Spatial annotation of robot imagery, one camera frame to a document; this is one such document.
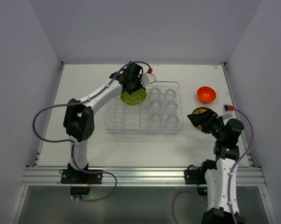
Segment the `gray wall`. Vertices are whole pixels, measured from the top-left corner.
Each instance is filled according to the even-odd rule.
[[[227,65],[237,106],[254,124],[251,153],[281,224],[281,0],[262,2]]]
[[[30,0],[58,57],[74,63],[226,62],[261,0]]]
[[[31,121],[52,103],[59,70],[30,3],[0,0],[0,224],[8,223],[25,166],[34,161],[40,142]]]

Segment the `black bracket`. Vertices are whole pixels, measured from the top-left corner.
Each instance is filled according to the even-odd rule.
[[[92,169],[92,172],[102,172],[101,169]],[[102,174],[86,174],[76,170],[68,163],[68,169],[60,170],[62,184],[101,184]]]
[[[185,184],[206,184],[204,175],[201,174],[200,169],[186,169],[184,170]]]
[[[136,90],[144,88],[140,81],[143,71],[143,68],[136,63],[129,64],[123,69],[122,73],[116,77],[116,80],[123,86],[122,91],[127,91],[131,95]],[[115,74],[116,72],[111,74],[109,78],[113,78]]]
[[[78,197],[81,199],[81,195],[88,195],[90,192],[90,187],[70,187],[70,194],[73,197]]]
[[[188,169],[184,170],[185,184],[206,184],[205,174],[208,169],[217,169],[216,162],[206,160],[199,168],[195,168],[194,165],[188,166]]]
[[[238,212],[235,213],[235,217],[238,224],[245,224],[245,218],[240,216]],[[224,224],[233,224],[233,217],[230,212],[224,211],[223,208],[211,208],[209,211],[206,211],[202,217],[202,224],[215,224],[215,223],[224,223]]]
[[[80,100],[71,99],[69,104],[79,103]],[[77,139],[78,142],[88,139],[95,129],[94,111],[90,106],[67,106],[63,122],[66,133]]]

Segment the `white tabletop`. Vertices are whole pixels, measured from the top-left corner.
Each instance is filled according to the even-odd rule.
[[[100,87],[109,75],[122,65],[66,64],[62,73],[55,104],[80,99]],[[180,85],[184,130],[177,135],[115,135],[105,129],[106,105],[95,115],[95,131],[89,138],[87,158],[90,166],[99,167],[186,167],[200,166],[206,159],[215,159],[215,138],[193,127],[187,115],[206,106],[222,113],[223,104],[232,104],[224,72],[220,65],[152,65],[158,81],[176,81]],[[197,89],[210,86],[217,98],[210,104],[197,99]],[[66,108],[51,112],[46,138],[68,138],[63,127]],[[244,152],[242,137],[240,153]],[[38,166],[66,166],[70,159],[70,144],[44,142]],[[247,157],[240,166],[249,166]]]

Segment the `transparent container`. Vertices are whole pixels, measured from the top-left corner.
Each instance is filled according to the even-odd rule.
[[[156,111],[152,109],[156,104],[152,104],[155,98],[151,98],[151,89],[159,88],[161,90],[160,102],[161,108],[158,110],[158,118],[154,117]],[[182,108],[179,93],[179,84],[177,82],[155,82],[146,86],[147,98],[139,105],[125,104],[119,96],[114,97],[107,104],[105,119],[106,130],[112,134],[178,134],[184,129]],[[167,90],[174,91],[175,97],[169,99],[165,97]],[[172,104],[177,106],[173,112],[166,109],[166,106]],[[169,124],[168,116],[175,116],[174,125]],[[152,124],[156,120],[161,120],[161,124]]]

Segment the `red bowl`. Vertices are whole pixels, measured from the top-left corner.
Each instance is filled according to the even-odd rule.
[[[197,97],[204,103],[210,103],[216,99],[216,92],[211,87],[202,86],[197,90]]]

